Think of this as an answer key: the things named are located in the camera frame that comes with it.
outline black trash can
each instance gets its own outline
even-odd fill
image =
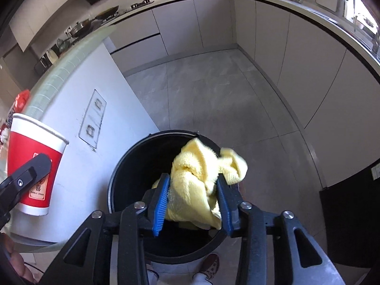
[[[213,141],[197,133],[181,130],[149,135],[131,147],[111,177],[108,189],[109,211],[121,211],[141,200],[162,173],[170,174],[174,158],[195,137],[219,156],[220,148]],[[157,263],[187,263],[211,253],[226,236],[223,230],[211,237],[208,230],[184,229],[178,227],[177,222],[165,220],[158,237],[144,239],[145,255]]]

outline white cup base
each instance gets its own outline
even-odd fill
[[[34,215],[37,217],[46,215],[49,213],[49,207],[46,207],[46,208],[32,207],[31,205],[26,205],[23,203],[18,203],[16,205],[16,208],[25,214]]]

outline human hand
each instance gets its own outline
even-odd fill
[[[33,274],[31,271],[25,266],[24,259],[20,255],[20,253],[14,250],[14,241],[9,238],[5,233],[1,233],[1,240],[3,241],[4,247],[9,253],[10,262],[16,273],[23,277],[25,280],[29,282],[36,283],[36,280],[33,278]]]

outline yellow towel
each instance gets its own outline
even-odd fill
[[[198,138],[190,140],[176,156],[171,169],[166,219],[192,222],[200,228],[222,226],[216,198],[216,180],[223,173],[227,184],[244,179],[247,163],[232,149],[221,148],[221,157]]]

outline red paper cup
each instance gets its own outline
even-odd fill
[[[51,193],[59,162],[69,141],[61,134],[23,114],[14,114],[9,136],[8,175],[40,153],[50,157],[51,172],[24,194],[16,207],[30,215],[49,213]]]

